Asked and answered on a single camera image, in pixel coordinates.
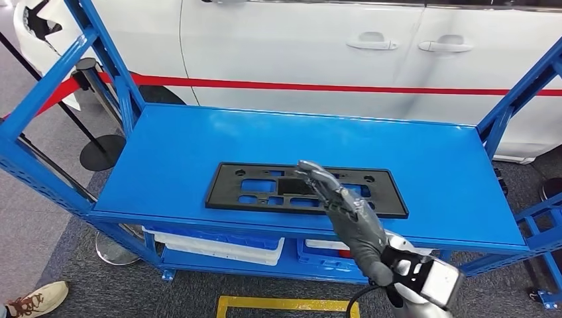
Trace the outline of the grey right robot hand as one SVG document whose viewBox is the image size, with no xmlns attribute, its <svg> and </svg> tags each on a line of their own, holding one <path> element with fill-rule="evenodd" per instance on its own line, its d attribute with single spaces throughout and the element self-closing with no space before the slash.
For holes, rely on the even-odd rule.
<svg viewBox="0 0 562 318">
<path fill-rule="evenodd" d="M 381 261 L 388 239 L 366 200 L 315 162 L 300 160 L 296 173 L 318 196 L 334 232 L 349 247 L 364 276 L 380 280 L 390 275 L 389 267 Z"/>
</svg>

